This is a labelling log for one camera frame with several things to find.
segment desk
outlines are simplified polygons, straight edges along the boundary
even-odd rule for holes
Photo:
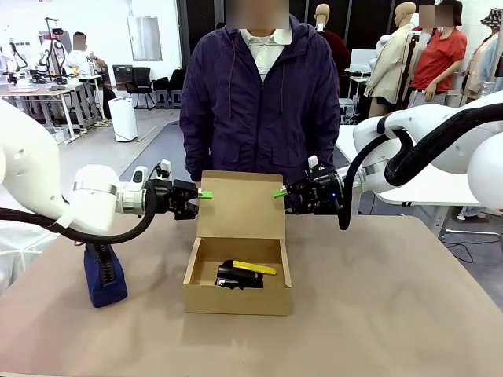
[[[353,142],[354,126],[341,126],[337,148],[348,161],[356,157]],[[451,174],[428,165],[406,185],[391,191],[376,194],[385,203],[397,206],[433,206],[431,231],[439,236],[451,207],[479,207],[473,196],[466,174]]]
[[[119,216],[129,230],[135,216]],[[117,245],[130,292],[89,301],[83,249],[57,242],[0,298],[0,370],[36,375],[503,375],[503,313],[416,218],[288,216],[294,313],[186,314],[194,221]]]
[[[364,76],[351,76],[349,78],[349,91],[347,93],[347,97],[351,99],[351,87],[353,82],[356,82],[356,101],[354,101],[354,114],[358,114],[358,106],[360,105],[360,85],[366,84],[369,82],[370,77],[364,77]]]
[[[100,98],[100,87],[97,84],[97,80],[101,77],[102,75],[94,75],[94,76],[79,76],[79,80],[92,80],[94,82],[94,87],[96,88],[96,94],[98,99],[100,100],[100,112],[101,112],[101,118],[105,119],[105,113],[103,112],[103,99]]]
[[[64,100],[64,95],[69,94],[75,90],[75,87],[67,88],[64,90],[54,90],[51,91],[49,88],[44,86],[36,86],[38,88],[35,92],[13,92],[16,88],[8,87],[8,86],[0,86],[0,97],[19,97],[21,102],[37,102],[42,106],[42,111],[46,119],[50,119],[49,109],[47,108],[47,102],[57,102],[63,106],[64,117],[66,118],[68,124],[68,132],[70,134],[70,138],[66,141],[68,143],[74,141],[75,139],[81,137],[85,132],[85,129],[81,131],[80,134],[75,135],[72,125],[72,119],[70,118],[70,113],[68,112],[68,106],[66,105],[66,101]],[[29,97],[45,97],[43,99],[29,99]]]

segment box lid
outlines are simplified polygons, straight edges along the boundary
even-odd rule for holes
[[[276,174],[206,170],[201,187],[212,200],[200,200],[198,237],[285,238],[285,206],[274,199],[283,177]]]

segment navy jacket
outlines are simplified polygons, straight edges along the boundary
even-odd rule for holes
[[[190,60],[180,127],[186,168],[282,174],[295,180],[317,155],[331,165],[339,133],[338,76],[327,42],[290,16],[293,40],[262,82],[237,29],[204,36]]]

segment beige coat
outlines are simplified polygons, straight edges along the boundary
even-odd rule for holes
[[[377,57],[376,67],[365,91],[367,97],[384,97],[392,104],[397,102],[400,79],[409,51],[409,31],[413,29],[412,24],[407,24],[391,35],[390,41]]]
[[[499,34],[496,33],[489,39],[487,39],[479,49],[473,54],[472,59],[468,63],[466,72],[468,73],[468,81],[466,82],[466,87],[464,95],[470,98],[478,98],[480,96],[480,91],[482,90],[483,80],[480,77],[482,72],[482,64],[486,58],[490,44],[497,40]]]

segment yellow handle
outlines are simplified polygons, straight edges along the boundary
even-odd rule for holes
[[[248,271],[253,271],[254,273],[263,273],[264,275],[277,274],[276,269],[266,265],[253,265],[251,263],[234,261],[233,267],[236,267],[237,269],[247,269]]]

